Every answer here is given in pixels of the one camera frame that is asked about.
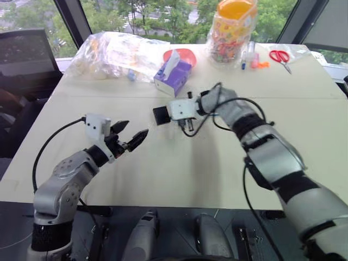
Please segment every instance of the tissue box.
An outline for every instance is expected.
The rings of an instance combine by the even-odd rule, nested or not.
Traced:
[[[180,60],[177,66],[170,72],[168,79],[164,80],[165,75],[163,71],[166,65],[167,62],[159,69],[157,74],[153,77],[153,80],[157,89],[175,97],[189,78],[192,66]]]

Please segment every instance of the chair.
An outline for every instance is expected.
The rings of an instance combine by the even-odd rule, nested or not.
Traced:
[[[0,33],[0,88],[33,101],[49,98],[63,74],[44,29]]]
[[[62,76],[44,29],[0,33],[0,115],[15,119],[0,121],[0,158],[13,158]]]

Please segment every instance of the window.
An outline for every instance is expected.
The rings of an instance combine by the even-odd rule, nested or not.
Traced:
[[[251,39],[255,42],[276,42],[297,0],[259,0],[258,17]]]
[[[72,57],[77,48],[53,0],[0,0],[0,33],[45,28],[56,58]]]
[[[81,0],[93,33],[116,31],[169,41],[204,43],[220,0]],[[252,39],[275,42],[297,0],[259,0]]]
[[[347,10],[348,1],[329,1],[303,41],[323,65],[348,64]]]
[[[340,65],[344,65],[345,67],[348,67],[348,53],[340,53],[340,52],[334,52],[334,51],[323,50],[323,49],[315,49],[315,48],[311,48],[310,50],[313,52],[318,52],[324,56],[325,60],[323,59],[320,60],[322,65],[340,64]]]

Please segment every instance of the wire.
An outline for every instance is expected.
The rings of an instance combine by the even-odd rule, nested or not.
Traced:
[[[31,235],[33,234],[33,232],[31,232],[29,235],[27,235],[25,238],[21,239],[20,241],[17,241],[11,245],[8,245],[8,246],[2,246],[0,247],[0,250],[3,250],[3,249],[6,249],[6,248],[9,248],[9,247],[12,247],[12,246],[15,246],[15,245],[18,245],[19,243],[25,241],[26,239],[28,239]]]
[[[269,241],[271,247],[273,248],[274,252],[276,253],[278,259],[280,261],[283,261],[284,258],[282,256],[282,254],[280,253],[278,247],[276,246],[276,244],[274,243],[271,235],[268,233],[266,227],[263,225],[261,219],[258,217],[256,211],[253,209],[253,207],[251,206],[251,203],[250,203],[250,200],[249,200],[249,197],[248,197],[248,194],[246,192],[246,182],[245,182],[245,176],[246,176],[246,165],[244,165],[244,169],[243,169],[243,189],[244,189],[244,195],[245,195],[245,199],[246,199],[246,202],[251,210],[251,213],[254,215],[255,219],[257,220],[257,222],[259,223],[259,225],[261,226],[261,229],[263,231],[263,233],[265,234],[265,236],[267,237],[267,240]]]
[[[81,198],[80,198],[78,201],[85,207],[85,209],[87,210],[88,214],[91,216],[91,218],[92,218],[92,220],[93,220],[93,222],[94,222],[94,225],[95,225],[96,228],[100,231],[98,222],[97,222],[96,218],[94,217],[94,215],[93,215],[91,209],[88,207],[88,205],[87,205]]]
[[[38,190],[38,185],[36,183],[36,168],[38,166],[38,162],[39,159],[44,151],[44,149],[46,148],[46,146],[48,145],[48,143],[58,134],[60,133],[63,129],[66,129],[67,127],[74,125],[80,121],[86,121],[86,117],[81,117],[78,120],[75,120],[73,122],[68,123],[67,125],[64,125],[63,127],[61,127],[60,129],[58,129],[55,133],[53,133],[47,140],[46,142],[43,144],[42,148],[40,149],[38,155],[36,156],[34,165],[33,165],[33,175],[32,175],[32,180],[33,180],[33,188],[34,188],[34,193]]]
[[[217,105],[219,104],[219,99],[220,99],[221,90],[222,90],[222,83],[219,82],[219,83],[215,84],[215,86],[214,86],[213,88],[216,88],[216,87],[218,87],[218,86],[219,86],[219,93],[218,93],[218,95],[217,95],[217,99],[216,99],[216,104],[215,104],[215,106],[217,106]],[[215,121],[215,116],[216,116],[216,113],[213,114],[213,124],[214,124],[215,126],[217,126],[217,128],[223,129],[224,131],[229,131],[229,132],[232,131],[232,130],[229,129],[229,128],[225,128],[225,127],[223,127],[223,126],[218,125],[218,124],[216,123],[216,121]]]
[[[248,99],[248,98],[237,97],[237,98],[228,99],[228,100],[226,100],[226,101],[224,101],[224,102],[219,103],[218,105],[216,105],[216,106],[214,107],[214,109],[211,110],[211,112],[209,112],[209,113],[204,117],[203,121],[201,122],[201,124],[198,126],[197,130],[196,130],[194,133],[192,133],[192,134],[187,133],[183,127],[181,128],[182,132],[183,132],[187,137],[190,137],[190,138],[193,137],[193,136],[195,136],[195,135],[197,135],[197,133],[198,133],[198,132],[200,131],[200,129],[202,128],[203,124],[206,122],[206,120],[208,119],[208,117],[209,117],[212,113],[214,113],[219,107],[223,106],[224,104],[226,104],[226,103],[228,103],[228,102],[233,102],[233,101],[246,101],[246,102],[249,102],[249,103],[255,105],[256,108],[260,111],[263,120],[266,122],[266,115],[265,115],[265,113],[263,112],[263,109],[260,107],[259,104],[257,104],[255,101],[253,101],[253,100],[251,100],[251,99]]]
[[[42,146],[42,148],[40,149],[38,155],[36,156],[36,159],[35,159],[35,162],[34,162],[34,165],[33,165],[33,176],[32,176],[32,180],[33,180],[33,188],[34,188],[34,193],[38,190],[38,185],[36,183],[36,168],[38,166],[38,162],[39,162],[39,159],[44,151],[44,149],[46,148],[46,146],[48,145],[48,143],[58,134],[60,133],[62,130],[66,129],[67,127],[71,126],[71,125],[74,125],[76,123],[79,123],[79,122],[85,122],[86,121],[86,117],[81,117],[80,119],[78,120],[75,120],[75,121],[72,121],[70,123],[68,123],[67,125],[64,125],[63,127],[59,128],[56,132],[54,132],[47,140],[46,142],[44,143],[44,145]],[[97,227],[97,229],[100,229],[99,228],[99,225],[97,223],[97,220],[95,219],[92,211],[90,210],[90,208],[88,207],[88,205],[80,198],[79,199],[80,203],[85,207],[85,209],[87,210],[87,212],[90,214],[95,226]]]

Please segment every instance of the table surface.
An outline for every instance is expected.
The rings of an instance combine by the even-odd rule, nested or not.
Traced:
[[[306,173],[348,203],[347,101],[314,57],[307,55],[291,63],[290,75],[271,61],[266,45],[256,48],[260,60],[269,61],[271,67],[246,71],[212,63],[204,45],[170,48],[183,47],[195,53],[197,66],[178,97],[186,97],[187,91],[198,95],[221,81],[239,96],[253,98],[300,151]],[[99,113],[113,122],[130,121],[120,134],[123,141],[142,129],[150,131],[134,152],[101,168],[82,193],[87,204],[248,208],[241,178],[245,152],[238,139],[211,122],[194,138],[185,137],[174,123],[156,126],[152,109],[170,100],[151,83],[64,76],[0,182],[0,200],[32,202],[32,167],[42,144],[68,122]],[[82,123],[57,135],[39,161],[38,185],[62,159],[90,145]],[[281,208],[275,193],[258,187],[250,175],[247,190],[254,208]]]

